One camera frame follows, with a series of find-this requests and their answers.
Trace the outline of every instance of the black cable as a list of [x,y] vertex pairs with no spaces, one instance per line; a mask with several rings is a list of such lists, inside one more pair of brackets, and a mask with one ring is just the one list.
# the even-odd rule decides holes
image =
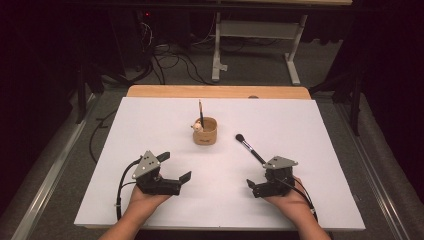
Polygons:
[[125,186],[127,186],[127,185],[135,184],[135,183],[137,183],[137,182],[128,182],[128,183],[125,183],[124,185],[122,185],[122,186],[121,186],[121,189],[122,189],[122,188],[124,188],[124,187],[125,187]]
[[122,188],[125,185],[127,185],[127,184],[124,185],[125,176],[127,175],[127,172],[134,165],[137,165],[137,164],[140,163],[141,158],[142,158],[142,156],[140,156],[140,158],[138,160],[135,160],[130,165],[128,165],[128,167],[125,169],[124,173],[122,174],[121,181],[119,182],[118,193],[117,193],[117,196],[116,196],[116,204],[115,204],[115,207],[116,207],[116,218],[118,219],[118,221],[122,217],[122,213],[121,213],[121,190],[122,190]]
[[306,200],[306,202],[308,203],[309,208],[311,209],[311,212],[312,212],[312,214],[314,215],[315,220],[318,222],[318,216],[317,216],[317,213],[316,213],[316,211],[315,211],[315,207],[314,207],[314,205],[312,204],[312,200],[311,200],[311,198],[309,197],[308,191],[306,191],[305,187],[303,187],[303,185],[302,185],[299,181],[297,181],[295,178],[293,178],[293,179],[294,179],[297,183],[299,183],[299,185],[300,185],[300,186],[302,186],[302,188],[305,190],[305,193],[306,193],[308,196],[306,196],[303,192],[301,192],[301,191],[300,191],[299,189],[297,189],[295,186],[292,186],[292,185],[288,184],[288,183],[285,181],[285,180],[287,180],[287,178],[286,178],[286,179],[284,179],[284,180],[277,179],[277,181],[281,182],[282,184],[286,185],[287,187],[289,187],[289,188],[291,188],[292,190],[294,190],[294,191],[296,191],[297,193],[299,193],[299,194],[300,194],[300,196],[302,196],[302,197]]
[[202,43],[198,43],[196,45],[191,45],[193,48],[199,49],[199,50],[210,50],[213,49],[215,47],[215,42],[212,41],[205,41]]
[[121,83],[121,84],[123,84],[127,87],[131,87],[132,85],[135,84],[135,82],[137,82],[137,81],[145,78],[146,76],[148,76],[152,72],[152,68],[153,68],[151,61],[149,61],[146,68],[144,68],[144,72],[142,72],[140,75],[138,75],[137,77],[135,77],[133,79],[127,79],[126,77],[124,77],[120,74],[114,73],[113,71],[110,71],[107,68],[103,68],[100,65],[92,63],[91,66],[94,67],[95,69],[97,69],[97,71],[104,73],[105,75],[111,77],[113,80],[116,80],[117,82],[119,82],[119,83]]
[[171,50],[171,45],[169,45],[169,44],[161,44],[161,45],[157,45],[157,46],[156,46],[156,49],[161,48],[161,47],[164,47],[164,46],[166,46],[166,47],[167,47],[167,49],[166,49],[166,50],[163,50],[162,52],[158,52],[158,53],[156,53],[156,55],[162,55],[162,54],[167,53],[167,52],[169,52],[169,51]]
[[171,69],[171,68],[173,68],[173,67],[175,67],[175,66],[177,66],[177,64],[180,62],[180,57],[178,57],[177,55],[175,55],[174,53],[172,53],[172,52],[170,52],[169,50],[167,51],[167,52],[163,52],[163,53],[161,53],[161,54],[158,54],[159,56],[162,56],[161,58],[159,58],[158,59],[158,61],[160,62],[160,61],[162,61],[163,59],[165,59],[165,58],[169,58],[169,57],[172,57],[172,58],[176,58],[177,60],[175,61],[175,63],[173,63],[172,65],[170,65],[170,66],[162,66],[161,65],[161,67],[162,67],[162,69]]
[[162,81],[160,80],[159,74],[156,72],[155,69],[153,69],[153,73],[156,75],[156,77],[158,78],[159,84],[162,85]]
[[97,159],[96,159],[96,157],[94,157],[94,153],[93,153],[93,149],[92,149],[92,143],[93,143],[93,138],[94,138],[94,135],[96,134],[96,132],[97,132],[97,130],[99,129],[99,128],[107,128],[107,126],[104,126],[103,125],[103,123],[110,117],[110,116],[112,116],[114,113],[116,113],[118,111],[118,109],[115,109],[115,110],[113,110],[111,113],[109,113],[106,117],[104,117],[104,118],[97,118],[96,120],[97,121],[100,121],[99,122],[99,124],[97,124],[97,127],[94,129],[94,131],[93,131],[93,133],[91,134],[91,137],[90,137],[90,142],[89,142],[89,144],[88,144],[88,149],[89,149],[89,151],[90,151],[90,156],[91,156],[91,159],[93,159],[93,161],[94,161],[94,163],[95,164],[97,164]]
[[180,54],[181,54],[181,55],[183,55],[183,56],[185,56],[185,57],[188,59],[188,61],[191,63],[191,65],[193,65],[193,67],[194,67],[194,71],[196,72],[196,75],[200,78],[200,81],[196,80],[195,78],[193,78],[193,77],[191,76],[190,71],[189,71],[189,68],[188,68],[188,64],[187,64],[187,62],[186,62],[183,58],[181,58],[181,60],[183,60],[183,61],[186,63],[186,65],[187,65],[187,72],[189,73],[189,75],[190,75],[191,79],[195,80],[196,82],[200,82],[200,83],[203,83],[203,84],[206,84],[206,85],[215,85],[214,83],[206,82],[206,81],[202,78],[202,76],[200,76],[199,72],[197,71],[197,66],[196,66],[196,64],[194,64],[194,62],[191,60],[191,58],[190,58],[187,54],[185,54],[185,53],[180,53]]
[[156,61],[156,65],[158,65],[158,67],[159,67],[159,69],[160,69],[160,73],[161,73],[161,75],[162,75],[162,82],[160,81],[160,78],[159,78],[158,74],[156,73],[156,71],[155,71],[155,74],[156,74],[156,76],[157,76],[157,77],[158,77],[158,79],[159,79],[159,83],[160,83],[160,84],[162,84],[162,85],[165,85],[165,74],[163,73],[162,66],[160,65],[159,60],[157,59],[157,57],[156,57],[156,55],[155,55],[155,54],[153,54],[153,58],[154,58],[154,59],[155,59],[155,61]]
[[276,43],[281,42],[281,39],[273,39],[269,43],[258,43],[258,42],[250,41],[251,39],[258,39],[258,38],[242,38],[241,40],[239,40],[239,38],[234,38],[234,37],[232,37],[232,38],[223,38],[223,40],[224,40],[223,42],[225,42],[225,41],[231,42],[231,41],[228,41],[230,39],[234,39],[233,42],[236,42],[236,43],[241,42],[241,46],[238,49],[235,49],[235,50],[226,50],[224,48],[224,44],[222,44],[221,45],[221,51],[223,51],[223,52],[229,52],[229,53],[231,53],[231,52],[238,52],[238,51],[242,50],[245,47],[264,47],[264,46],[271,46],[273,44],[276,44]]

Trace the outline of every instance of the wire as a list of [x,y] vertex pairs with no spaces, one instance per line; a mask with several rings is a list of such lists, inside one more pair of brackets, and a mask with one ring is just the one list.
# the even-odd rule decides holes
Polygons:
[[311,200],[311,198],[309,197],[308,191],[306,191],[306,188],[305,188],[305,187],[303,187],[303,185],[302,185],[299,181],[297,181],[295,178],[290,178],[290,179],[294,179],[297,183],[299,183],[299,185],[300,185],[300,186],[302,186],[302,188],[305,190],[305,193],[306,193],[306,195],[307,195],[307,196],[306,196],[303,192],[301,192],[299,189],[297,189],[296,187],[294,187],[294,186],[292,186],[292,185],[288,184],[288,183],[286,182],[286,180],[287,180],[287,179],[288,179],[288,178],[286,178],[286,179],[284,179],[284,180],[277,179],[277,181],[279,181],[279,182],[283,183],[283,184],[284,184],[284,185],[286,185],[287,187],[289,187],[289,188],[291,188],[292,190],[294,190],[294,191],[296,191],[297,193],[299,193],[299,194],[300,194],[300,196],[302,196],[302,197],[306,200],[306,202],[308,203],[309,208],[311,209],[311,212],[312,212],[312,214],[314,215],[315,220],[318,222],[318,215],[317,215],[317,213],[316,213],[316,211],[315,211],[315,207],[314,207],[314,205],[312,204],[312,200]]
[[127,185],[135,184],[135,183],[137,183],[137,182],[128,182],[128,183],[125,183],[124,185],[122,185],[122,186],[121,186],[121,189],[122,189],[122,188],[124,188],[124,187],[125,187],[125,186],[127,186]]
[[109,113],[106,117],[104,118],[97,118],[97,121],[100,121],[99,124],[97,124],[96,128],[94,129],[93,133],[91,134],[90,137],[90,142],[88,143],[88,149],[90,151],[90,156],[91,159],[93,159],[94,163],[97,164],[98,160],[96,159],[96,157],[94,156],[93,153],[93,149],[92,149],[92,143],[93,143],[93,139],[94,139],[94,135],[96,134],[97,130],[99,130],[99,128],[107,128],[107,126],[104,126],[103,123],[113,114],[115,114],[118,111],[118,109],[113,110],[111,113]]
[[[155,56],[162,56],[159,59],[157,59],[157,58],[155,59],[155,60],[157,60],[158,66],[160,67],[161,70],[173,68],[173,67],[177,66],[180,61],[182,61],[186,65],[187,73],[192,80],[199,82],[199,83],[206,84],[206,85],[215,85],[214,83],[207,82],[203,79],[203,77],[198,72],[196,64],[194,64],[194,62],[191,60],[191,58],[187,54],[185,54],[185,53],[178,53],[178,54],[173,53],[172,51],[170,51],[170,49],[171,49],[171,47],[168,47],[168,49],[166,51],[163,51],[160,54],[155,54]],[[176,58],[175,63],[173,63],[171,66],[165,66],[165,67],[162,66],[160,64],[160,61],[164,60],[165,58],[169,58],[169,57]],[[193,66],[194,71],[196,73],[196,77],[193,76],[192,73],[190,72],[190,65]]]
[[196,49],[199,49],[199,50],[210,50],[210,49],[212,49],[212,48],[215,47],[214,42],[211,42],[211,40],[213,40],[213,39],[215,39],[215,37],[210,38],[209,40],[204,41],[202,43],[199,43],[199,44],[196,44],[196,45],[192,45],[192,47],[194,47]]
[[158,52],[158,53],[156,53],[156,55],[162,55],[162,54],[165,54],[165,53],[170,52],[170,50],[171,50],[171,45],[169,45],[169,44],[161,44],[161,45],[157,45],[155,48],[156,48],[156,49],[159,49],[159,48],[162,48],[162,47],[167,47],[167,49],[166,49],[166,50],[164,50],[163,52]]
[[238,52],[240,50],[242,50],[245,47],[264,47],[264,46],[271,46],[274,44],[277,44],[279,42],[281,42],[281,39],[273,39],[271,40],[269,43],[259,43],[256,41],[252,41],[252,40],[262,40],[262,38],[240,38],[240,37],[226,37],[226,38],[222,38],[224,40],[224,42],[226,41],[227,43],[230,42],[235,42],[235,43],[241,43],[241,46],[239,46],[237,49],[235,50],[226,50],[225,48],[223,48],[223,46],[221,45],[221,50],[223,52]]
[[107,76],[111,77],[113,80],[116,80],[118,83],[121,83],[127,87],[131,87],[132,85],[135,84],[135,82],[140,81],[141,79],[145,78],[146,76],[148,76],[152,70],[153,70],[153,65],[151,63],[151,61],[149,61],[149,63],[147,64],[146,68],[144,68],[144,72],[141,73],[140,75],[138,75],[137,77],[133,78],[133,79],[127,79],[126,77],[114,73],[113,71],[108,70],[107,68],[103,68],[100,65],[97,64],[92,64],[92,66],[96,69],[98,69],[100,72],[105,73]]
[[209,28],[209,32],[208,32],[208,34],[206,35],[206,37],[205,37],[203,40],[201,40],[200,42],[192,43],[192,44],[191,44],[192,46],[194,46],[194,45],[198,45],[198,44],[202,44],[202,43],[205,43],[205,42],[209,42],[210,40],[215,39],[215,37],[210,37],[210,38],[209,38],[209,36],[210,36],[210,35],[211,35],[211,33],[212,33],[212,29],[213,29],[213,26],[214,26],[214,23],[215,23],[215,19],[216,19],[216,14],[214,14],[214,15],[213,15],[213,19],[212,19],[211,27]]
[[162,84],[162,85],[165,85],[165,74],[163,73],[162,66],[160,65],[159,60],[157,59],[157,57],[155,56],[155,54],[153,54],[153,58],[154,58],[154,59],[155,59],[155,61],[156,61],[156,65],[158,65],[158,67],[159,67],[159,69],[160,69],[160,73],[161,73],[161,75],[162,75],[162,82],[160,81],[160,77],[159,77],[159,75],[157,74],[157,72],[155,71],[155,69],[154,69],[154,68],[153,68],[153,70],[154,70],[154,72],[155,72],[156,76],[157,76],[157,77],[158,77],[158,79],[159,79],[159,83],[160,83],[160,84]]
[[143,48],[143,53],[144,53],[145,52],[145,49],[144,49],[144,42],[143,42],[143,40],[144,40],[144,38],[147,35],[147,30],[149,30],[150,37],[149,37],[149,43],[147,44],[146,48],[148,48],[150,46],[150,44],[152,44],[153,32],[152,32],[152,29],[150,28],[150,26],[147,25],[146,23],[140,22],[140,25],[144,27],[144,34],[143,34],[143,38],[141,39],[141,46]]
[[127,172],[133,166],[135,166],[135,165],[137,165],[137,164],[140,163],[141,158],[142,158],[142,156],[140,156],[140,158],[138,160],[135,160],[130,165],[128,165],[128,167],[125,169],[124,173],[122,174],[121,181],[119,182],[118,193],[117,193],[117,196],[116,196],[116,204],[115,204],[115,207],[116,207],[116,218],[118,220],[121,219],[121,217],[122,217],[122,213],[121,213],[121,190],[122,190],[122,188],[125,185],[128,184],[128,183],[127,184],[124,184],[125,176],[127,175]]

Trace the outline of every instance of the hand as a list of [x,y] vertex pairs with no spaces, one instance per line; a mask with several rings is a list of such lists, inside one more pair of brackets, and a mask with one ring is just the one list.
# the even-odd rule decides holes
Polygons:
[[156,208],[170,197],[169,195],[144,194],[135,186],[123,218],[130,219],[141,227]]
[[[299,178],[297,177],[294,177],[294,178],[300,183],[302,183]],[[304,193],[305,189],[303,189],[303,187],[297,181],[295,181],[295,187],[299,191]],[[306,202],[305,198],[303,198],[299,193],[297,193],[294,190],[291,190],[284,197],[272,196],[272,197],[265,197],[264,199],[267,202],[275,205],[284,216],[286,216],[295,224],[299,220],[299,218],[303,218],[305,217],[305,215],[309,215],[309,214],[312,215],[309,205]]]
[[[294,177],[297,181],[301,183],[299,178]],[[301,191],[305,192],[305,189],[295,181],[295,187]],[[285,215],[299,231],[300,239],[302,240],[329,240],[330,237],[327,233],[319,226],[318,222],[315,220],[309,204],[306,202],[305,198],[302,197],[299,193],[294,190],[291,190],[284,197],[281,196],[272,196],[264,198],[269,203],[275,205],[283,215]]]
[[155,212],[156,208],[170,197],[169,195],[144,194],[135,186],[124,215],[100,239],[134,239],[140,227]]

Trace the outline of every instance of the white table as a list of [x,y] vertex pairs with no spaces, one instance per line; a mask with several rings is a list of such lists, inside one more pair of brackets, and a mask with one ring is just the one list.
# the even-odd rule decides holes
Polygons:
[[[299,162],[294,174],[312,197],[320,225],[326,230],[365,229],[340,168],[318,107],[313,100],[202,99],[205,116],[218,121],[212,146],[192,141],[190,125],[198,117],[198,98],[134,98],[122,100],[104,149],[81,203],[75,224],[107,227],[116,222],[115,201],[124,169],[151,150],[165,151],[161,174],[192,178],[146,222],[149,229],[293,230],[273,206],[254,198],[246,179],[265,182],[265,170],[234,139],[245,136],[268,161],[280,155]],[[132,181],[127,174],[126,182]],[[122,191],[126,209],[132,186]]]

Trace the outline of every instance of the wooden cup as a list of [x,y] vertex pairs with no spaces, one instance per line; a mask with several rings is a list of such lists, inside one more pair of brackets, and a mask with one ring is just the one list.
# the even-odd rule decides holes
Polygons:
[[218,123],[210,117],[203,118],[203,132],[193,132],[193,141],[198,145],[212,145],[216,142]]

